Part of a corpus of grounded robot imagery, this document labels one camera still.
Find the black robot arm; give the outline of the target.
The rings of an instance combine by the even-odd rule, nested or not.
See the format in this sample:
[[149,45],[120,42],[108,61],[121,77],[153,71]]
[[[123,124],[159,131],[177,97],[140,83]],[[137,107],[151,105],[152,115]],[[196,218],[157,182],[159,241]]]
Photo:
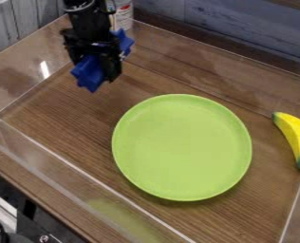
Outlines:
[[69,28],[60,30],[63,46],[76,65],[84,57],[99,60],[104,80],[112,82],[121,73],[119,39],[111,33],[109,16],[115,3],[107,0],[63,0]]

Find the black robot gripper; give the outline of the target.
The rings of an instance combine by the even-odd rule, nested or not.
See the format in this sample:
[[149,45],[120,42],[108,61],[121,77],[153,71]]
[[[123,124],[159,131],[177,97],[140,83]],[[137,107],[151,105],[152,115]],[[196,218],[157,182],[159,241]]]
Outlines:
[[99,55],[107,81],[121,73],[119,40],[111,33],[109,15],[101,10],[69,12],[71,28],[60,30],[69,60],[76,65],[85,55]]

